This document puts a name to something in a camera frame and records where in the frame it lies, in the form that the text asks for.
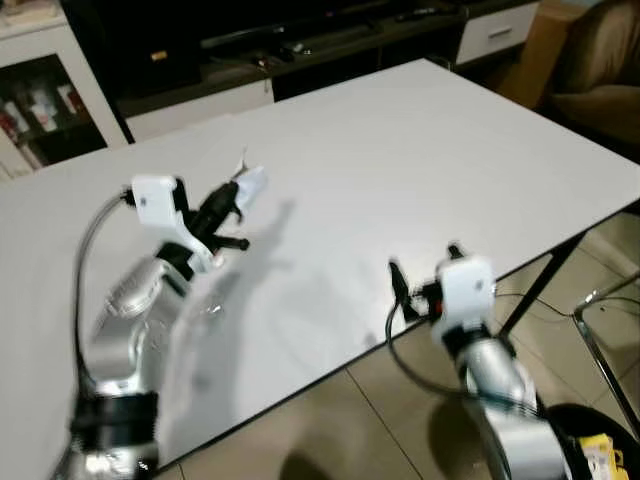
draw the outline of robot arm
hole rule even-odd
[[[456,393],[467,400],[464,404],[483,439],[493,478],[576,478],[572,470],[584,470],[567,460],[575,458],[572,445],[563,442],[544,418],[533,380],[514,349],[486,327],[495,291],[490,263],[478,256],[464,257],[455,247],[450,253],[451,258],[438,266],[436,280],[413,294],[392,264],[394,290],[406,319],[428,321],[434,342],[454,360],[463,385]],[[428,308],[419,312],[425,300]]]
[[[164,240],[108,296],[83,357],[84,371],[69,427],[69,445],[55,480],[145,479],[158,465],[154,439],[158,392],[169,340],[196,273],[210,271],[221,248],[246,250],[247,240],[217,236],[231,213],[240,217],[264,185],[261,168],[242,167],[188,209],[173,177],[136,177],[133,202],[143,226]]]

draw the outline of beige floor tile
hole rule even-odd
[[[581,249],[576,249],[542,291],[540,298],[557,309],[571,313],[594,289],[608,287],[621,280],[621,276],[595,260]],[[542,307],[534,308],[536,313]]]
[[[536,357],[521,342],[514,339],[513,345],[516,349],[518,360],[527,367],[536,384],[538,395],[546,406],[558,403],[587,404],[587,401],[578,392],[553,373],[540,358]]]
[[[422,375],[459,388],[452,361],[441,347],[433,345],[426,326],[398,343],[400,354]],[[535,355],[517,343],[516,349],[547,405],[584,403]],[[459,402],[416,387],[386,350],[368,355],[349,370],[423,478],[490,478],[476,428]]]
[[[640,267],[640,217],[619,213],[587,233],[580,248],[616,273],[629,275]]]
[[[417,479],[343,371],[182,462],[186,480]]]
[[[156,480],[183,480],[180,467],[178,465],[171,467],[169,470],[162,472],[154,477]]]
[[[550,258],[551,255],[545,255],[499,281],[498,293],[525,293],[533,285]]]
[[[640,362],[636,363],[624,376],[620,379],[625,394],[629,397],[629,402],[640,415]]]
[[[607,362],[620,377],[640,361],[640,316],[606,301],[584,311],[584,319]]]
[[[551,258],[550,255],[545,255],[539,258],[535,262],[527,265],[526,267],[512,273],[508,277],[498,282],[497,294],[509,294],[509,293],[526,293],[536,278],[540,275],[540,272],[544,269],[546,264]],[[497,297],[496,298],[496,320],[502,325],[504,321],[509,317],[513,309],[518,304],[518,298],[516,297]]]
[[[615,308],[635,317],[640,317],[640,304],[623,300],[623,298],[628,298],[640,302],[640,288],[636,285],[627,285],[623,289],[612,293],[609,297],[614,298],[614,300],[605,300],[602,303],[598,303],[598,306]]]
[[[591,403],[607,385],[597,371],[589,349],[570,318],[526,314],[512,337],[524,344],[582,398]]]

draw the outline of black tv stand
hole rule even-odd
[[[123,96],[117,106],[129,118],[266,78],[279,101],[419,58],[453,69],[470,18],[531,1],[482,0],[410,21],[397,21],[401,13],[397,11],[383,16],[354,14],[234,42],[214,42],[201,51],[201,82],[145,97]],[[292,46],[297,44],[302,48],[296,51]]]

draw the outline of black table leg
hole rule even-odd
[[[569,258],[571,252],[573,252],[578,246],[580,240],[582,240],[582,237],[584,237],[584,233],[570,238],[569,240],[558,245],[556,248],[551,250],[551,252],[549,252],[551,253],[551,260],[544,267],[544,270],[542,270],[538,278],[536,278],[536,281],[533,282],[533,285],[531,285],[531,288],[529,288],[524,297],[522,297],[515,310],[511,313],[511,315],[509,315],[509,318],[500,329],[500,335],[507,336],[509,335],[509,333],[511,333],[513,327],[517,325],[518,321],[520,321],[520,318],[525,314],[527,310],[529,310],[529,307],[542,293],[544,287],[547,286],[549,281],[564,264],[565,260]]]

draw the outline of wire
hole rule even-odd
[[[498,295],[496,295],[496,298],[499,297],[524,297],[524,294],[522,293],[499,293]],[[554,307],[553,305],[545,302],[544,300],[540,300],[539,298],[535,299],[536,302],[541,303],[542,305],[544,305],[545,307],[547,307],[549,310],[554,311],[555,313],[557,313],[558,315],[560,315],[561,317],[568,317],[571,318],[573,315],[570,313],[564,313],[561,312],[560,310],[558,310],[556,307]]]
[[[534,417],[541,417],[541,413],[536,409],[527,405],[526,403],[520,402],[510,397],[506,397],[503,395],[488,393],[488,392],[477,392],[472,393],[467,390],[460,390],[456,388],[447,387],[444,385],[440,385],[435,383],[427,378],[424,378],[420,374],[418,374],[415,370],[413,370],[407,363],[405,363],[402,358],[398,355],[394,345],[394,339],[391,335],[391,327],[393,326],[393,318],[395,317],[396,311],[400,304],[396,301],[391,307],[389,314],[387,315],[387,319],[385,322],[385,338],[386,344],[389,349],[389,353],[393,358],[393,361],[396,365],[402,370],[402,372],[409,377],[409,379],[415,383],[418,387],[423,390],[427,390],[429,392],[437,393],[438,395],[442,395],[450,398],[457,398],[459,400],[484,400],[488,403],[497,404],[503,407],[511,407],[517,408],[520,410],[522,414],[529,414]]]
[[[82,242],[78,247],[76,258],[74,262],[74,274],[73,274],[73,354],[76,363],[76,376],[78,381],[78,395],[82,397],[89,396],[89,388],[95,385],[94,380],[89,374],[87,365],[82,354],[82,346],[80,341],[80,317],[81,317],[81,305],[82,305],[82,283],[84,276],[84,266],[87,258],[87,252],[91,247],[96,232],[107,219],[111,212],[130,195],[130,191],[124,191],[118,195],[110,198],[102,208],[96,213],[89,224],[89,227],[84,232]]]

